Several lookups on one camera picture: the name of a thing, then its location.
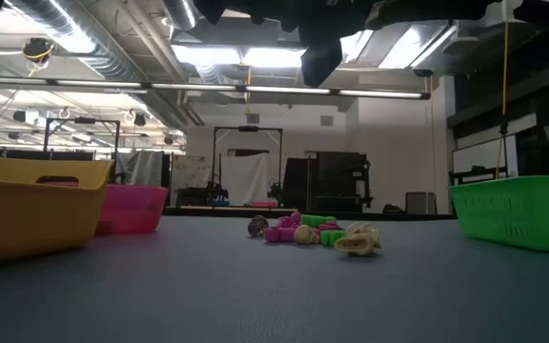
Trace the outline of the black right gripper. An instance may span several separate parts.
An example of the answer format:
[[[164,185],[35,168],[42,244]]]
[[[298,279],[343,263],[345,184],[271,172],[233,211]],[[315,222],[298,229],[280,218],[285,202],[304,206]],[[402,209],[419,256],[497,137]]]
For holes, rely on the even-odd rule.
[[[309,46],[301,55],[304,84],[318,88],[341,63],[339,39],[364,30],[368,0],[254,0],[254,15],[298,32]]]

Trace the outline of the bright slanted ceiling light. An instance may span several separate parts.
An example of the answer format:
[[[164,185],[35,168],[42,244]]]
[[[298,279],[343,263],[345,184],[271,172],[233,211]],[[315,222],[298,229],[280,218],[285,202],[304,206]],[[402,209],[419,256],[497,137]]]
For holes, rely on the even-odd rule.
[[[458,30],[451,24],[394,24],[340,40],[338,71],[416,69]]]

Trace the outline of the bright ceiling light panel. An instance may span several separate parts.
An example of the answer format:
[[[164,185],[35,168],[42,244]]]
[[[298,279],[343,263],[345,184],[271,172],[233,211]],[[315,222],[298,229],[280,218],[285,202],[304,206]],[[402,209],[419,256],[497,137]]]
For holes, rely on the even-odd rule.
[[[210,48],[172,45],[182,63],[195,66],[248,65],[258,68],[299,68],[305,50],[276,48]]]

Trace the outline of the black equipment cabinet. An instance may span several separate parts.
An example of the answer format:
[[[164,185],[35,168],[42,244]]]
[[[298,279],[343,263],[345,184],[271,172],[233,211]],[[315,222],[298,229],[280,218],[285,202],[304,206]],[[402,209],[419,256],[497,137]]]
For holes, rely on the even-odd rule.
[[[363,212],[370,208],[371,164],[365,153],[317,151],[314,157],[288,158],[282,204],[308,212]]]

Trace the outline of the white hanging cloth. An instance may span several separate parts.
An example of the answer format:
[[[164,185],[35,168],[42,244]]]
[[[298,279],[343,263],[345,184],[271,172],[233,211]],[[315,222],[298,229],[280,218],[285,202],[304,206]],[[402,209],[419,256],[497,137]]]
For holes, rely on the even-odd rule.
[[[268,202],[272,158],[267,153],[251,156],[223,156],[221,185],[232,206]]]

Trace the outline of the green figure toy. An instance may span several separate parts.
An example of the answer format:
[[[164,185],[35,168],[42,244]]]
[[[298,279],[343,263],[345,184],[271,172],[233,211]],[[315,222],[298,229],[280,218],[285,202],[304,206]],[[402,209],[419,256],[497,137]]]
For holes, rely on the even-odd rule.
[[[320,233],[322,246],[333,247],[338,239],[344,236],[344,231],[327,230]]]
[[[336,218],[333,216],[322,216],[314,214],[302,214],[300,218],[300,224],[306,225],[312,228],[318,228],[321,225],[328,223],[335,223]]]

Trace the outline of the grey waste bin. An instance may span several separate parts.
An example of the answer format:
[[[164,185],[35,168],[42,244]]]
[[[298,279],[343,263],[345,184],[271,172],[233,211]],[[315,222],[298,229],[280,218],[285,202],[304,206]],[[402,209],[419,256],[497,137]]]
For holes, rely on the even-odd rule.
[[[437,214],[434,192],[406,192],[405,212],[408,214]]]

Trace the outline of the small dark skull toy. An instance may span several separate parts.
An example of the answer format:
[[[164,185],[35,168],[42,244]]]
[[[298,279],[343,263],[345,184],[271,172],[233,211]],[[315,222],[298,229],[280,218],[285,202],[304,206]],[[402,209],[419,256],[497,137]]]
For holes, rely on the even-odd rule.
[[[248,233],[251,237],[262,237],[266,229],[269,228],[268,220],[262,216],[255,216],[247,226]]]

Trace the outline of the white board panel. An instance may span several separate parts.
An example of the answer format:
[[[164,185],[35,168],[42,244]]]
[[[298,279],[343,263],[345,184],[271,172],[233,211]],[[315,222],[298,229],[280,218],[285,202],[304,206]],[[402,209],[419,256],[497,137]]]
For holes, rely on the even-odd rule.
[[[489,140],[452,152],[453,172],[469,172],[473,167],[493,169],[499,173],[506,168],[511,177],[519,176],[517,143],[514,135],[508,135],[504,143],[500,139]]]

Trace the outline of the long fluorescent light fixture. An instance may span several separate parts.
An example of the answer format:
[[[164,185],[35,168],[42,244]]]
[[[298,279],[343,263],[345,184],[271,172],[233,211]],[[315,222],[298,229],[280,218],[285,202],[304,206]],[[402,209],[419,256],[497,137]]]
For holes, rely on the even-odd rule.
[[[97,89],[102,91],[138,92],[145,91],[210,91],[210,92],[241,92],[241,93],[276,93],[311,96],[334,96],[356,98],[383,98],[403,100],[428,100],[429,92],[412,91],[381,91],[355,89],[319,89],[302,87],[278,87],[260,85],[231,85],[231,84],[195,84],[177,82],[129,82],[129,81],[97,81],[76,79],[29,78],[0,76],[0,88],[12,89],[29,87],[38,88],[66,88],[66,89]]]

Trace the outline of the green plastic basket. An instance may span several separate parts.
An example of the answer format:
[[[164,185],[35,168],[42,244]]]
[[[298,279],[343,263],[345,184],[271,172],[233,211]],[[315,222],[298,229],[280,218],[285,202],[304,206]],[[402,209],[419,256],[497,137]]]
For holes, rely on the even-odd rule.
[[[451,195],[465,235],[549,252],[549,175],[454,186]]]

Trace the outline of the pink plastic bowl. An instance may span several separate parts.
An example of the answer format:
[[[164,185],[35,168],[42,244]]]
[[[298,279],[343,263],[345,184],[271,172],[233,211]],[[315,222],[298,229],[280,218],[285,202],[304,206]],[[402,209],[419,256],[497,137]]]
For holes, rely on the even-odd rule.
[[[153,233],[167,197],[162,187],[109,184],[95,233]]]

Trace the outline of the orange-yellow plastic bin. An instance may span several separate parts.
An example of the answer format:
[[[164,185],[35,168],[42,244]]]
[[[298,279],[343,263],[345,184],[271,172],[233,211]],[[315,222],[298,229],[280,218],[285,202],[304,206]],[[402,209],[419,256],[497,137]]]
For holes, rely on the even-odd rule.
[[[112,161],[0,157],[0,262],[88,243]]]

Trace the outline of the tall black gantry frame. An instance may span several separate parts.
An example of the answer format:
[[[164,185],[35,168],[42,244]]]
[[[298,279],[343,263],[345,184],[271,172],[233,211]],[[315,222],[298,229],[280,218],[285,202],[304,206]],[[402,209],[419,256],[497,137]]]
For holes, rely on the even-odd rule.
[[[281,165],[282,165],[283,130],[282,129],[259,128],[258,126],[239,126],[239,127],[215,127],[213,129],[213,160],[218,162],[218,183],[221,185],[221,158],[224,155],[219,155],[217,153],[217,147],[216,146],[217,146],[218,142],[221,141],[231,131],[238,131],[238,132],[244,132],[244,133],[265,131],[266,133],[268,133],[269,136],[271,136],[271,131],[275,131],[275,132],[279,133],[279,139],[276,139],[275,143],[278,145],[278,148],[279,148],[279,153],[277,155],[278,156],[277,181],[280,182],[282,180]]]

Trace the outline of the black pipe frame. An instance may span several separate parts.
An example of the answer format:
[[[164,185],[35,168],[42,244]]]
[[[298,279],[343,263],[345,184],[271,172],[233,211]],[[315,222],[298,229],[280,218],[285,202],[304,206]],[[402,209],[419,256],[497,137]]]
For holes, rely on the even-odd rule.
[[[115,171],[117,166],[117,160],[118,160],[118,150],[119,150],[119,143],[120,143],[120,133],[121,133],[121,123],[118,120],[105,120],[105,119],[96,119],[96,118],[89,118],[89,117],[76,117],[76,118],[47,118],[46,119],[46,127],[45,127],[45,133],[44,133],[44,140],[43,140],[43,151],[49,150],[49,143],[50,143],[50,137],[53,133],[57,132],[59,129],[61,129],[64,125],[66,125],[68,122],[72,122],[76,125],[96,125],[96,124],[103,124],[105,128],[107,129],[109,125],[115,126],[115,131],[113,134],[113,147],[110,148],[110,157],[112,160],[112,170],[110,171],[109,176],[109,182],[113,183],[115,181]]]

